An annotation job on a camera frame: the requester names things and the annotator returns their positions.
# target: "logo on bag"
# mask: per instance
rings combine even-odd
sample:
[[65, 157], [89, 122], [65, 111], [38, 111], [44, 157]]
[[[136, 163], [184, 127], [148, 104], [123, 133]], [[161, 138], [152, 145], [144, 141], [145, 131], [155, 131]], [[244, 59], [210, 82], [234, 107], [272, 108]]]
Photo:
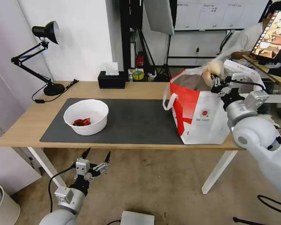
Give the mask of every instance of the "logo on bag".
[[201, 117], [209, 117], [209, 110], [203, 109], [200, 114]]

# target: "tripod stand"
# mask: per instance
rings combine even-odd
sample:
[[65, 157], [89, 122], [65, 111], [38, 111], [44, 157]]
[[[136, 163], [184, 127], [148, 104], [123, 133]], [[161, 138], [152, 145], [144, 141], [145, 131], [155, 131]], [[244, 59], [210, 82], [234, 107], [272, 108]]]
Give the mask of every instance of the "tripod stand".
[[166, 53], [166, 63], [162, 66], [161, 70], [158, 72], [157, 67], [155, 65], [155, 62], [153, 60], [153, 57], [151, 55], [150, 49], [148, 47], [148, 44], [145, 40], [143, 31], [141, 29], [137, 29], [139, 37], [140, 37], [140, 44], [142, 46], [142, 49], [144, 51], [144, 72], [151, 72], [152, 71], [152, 67], [150, 66], [150, 62], [149, 62], [149, 58], [147, 55], [147, 51], [148, 54], [150, 56], [151, 62], [153, 64], [153, 71], [156, 72], [156, 77], [154, 78], [154, 82], [169, 82], [170, 78], [171, 78], [171, 74], [170, 74], [170, 70], [169, 70], [169, 66], [168, 66], [168, 55], [169, 55], [169, 42], [171, 39], [171, 36], [169, 35], [169, 39], [168, 39], [168, 46], [167, 46], [167, 53]]

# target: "computer monitor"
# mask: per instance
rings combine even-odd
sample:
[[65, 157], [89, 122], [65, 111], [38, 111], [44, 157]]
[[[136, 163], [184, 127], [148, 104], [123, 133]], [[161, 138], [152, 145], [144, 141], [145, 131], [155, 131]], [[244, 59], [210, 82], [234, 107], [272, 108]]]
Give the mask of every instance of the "computer monitor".
[[251, 55], [266, 63], [281, 63], [281, 11], [275, 11]]

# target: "lamp base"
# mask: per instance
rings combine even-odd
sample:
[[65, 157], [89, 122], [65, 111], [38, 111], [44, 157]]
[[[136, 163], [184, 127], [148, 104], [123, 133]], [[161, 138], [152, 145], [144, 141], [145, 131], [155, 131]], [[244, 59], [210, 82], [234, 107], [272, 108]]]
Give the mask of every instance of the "lamp base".
[[47, 96], [59, 95], [65, 91], [65, 86], [62, 84], [49, 83], [44, 88], [44, 94]]

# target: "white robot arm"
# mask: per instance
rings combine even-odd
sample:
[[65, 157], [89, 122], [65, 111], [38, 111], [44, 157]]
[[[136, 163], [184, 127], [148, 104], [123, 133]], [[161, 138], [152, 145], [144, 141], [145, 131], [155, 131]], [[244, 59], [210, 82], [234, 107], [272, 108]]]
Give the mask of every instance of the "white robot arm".
[[59, 187], [54, 195], [58, 200], [58, 209], [47, 214], [40, 225], [75, 225], [83, 200], [87, 196], [90, 182], [109, 168], [110, 152], [103, 163], [96, 165], [86, 159], [91, 148], [87, 149], [76, 163], [76, 181], [67, 187]]
[[257, 108], [269, 95], [260, 90], [252, 91], [246, 98], [240, 96], [239, 81], [244, 78], [240, 73], [224, 81], [216, 75], [212, 78], [211, 91], [218, 93], [224, 102], [235, 143], [248, 150], [265, 177], [281, 192], [281, 135], [270, 121], [257, 117]]

